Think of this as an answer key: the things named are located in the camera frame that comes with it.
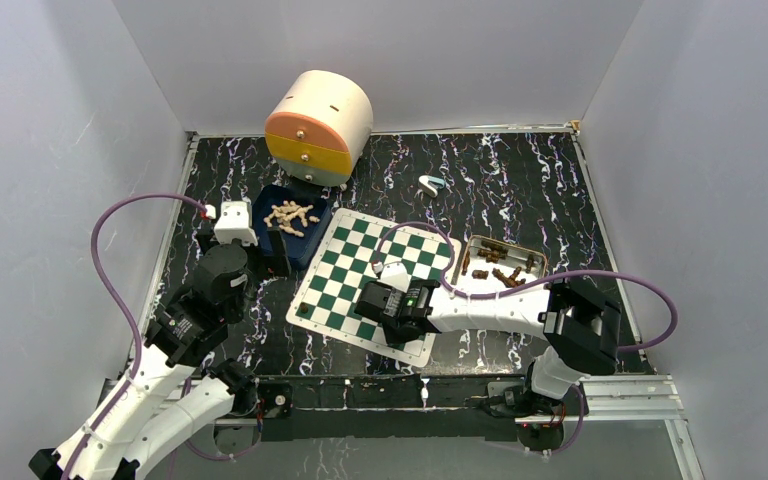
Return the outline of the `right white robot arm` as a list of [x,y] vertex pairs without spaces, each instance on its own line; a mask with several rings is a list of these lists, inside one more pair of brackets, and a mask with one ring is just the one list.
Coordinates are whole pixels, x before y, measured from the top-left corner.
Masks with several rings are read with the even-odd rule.
[[377,280],[363,286],[354,311],[379,324],[388,343],[465,329],[544,339],[548,347],[528,367],[523,387],[525,405],[537,414],[550,413],[581,379],[617,369],[619,308],[585,281],[458,295],[436,280],[413,280],[405,291]]

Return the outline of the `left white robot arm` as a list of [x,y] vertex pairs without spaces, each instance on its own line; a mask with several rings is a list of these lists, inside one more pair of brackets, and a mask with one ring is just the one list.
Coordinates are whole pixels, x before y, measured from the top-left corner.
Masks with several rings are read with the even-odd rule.
[[164,457],[212,421],[233,414],[262,417],[256,375],[226,360],[170,406],[163,403],[228,337],[232,315],[255,298],[260,282],[291,271],[277,229],[272,251],[238,240],[204,252],[163,314],[152,321],[141,355],[85,424],[29,462],[39,479],[143,479]]

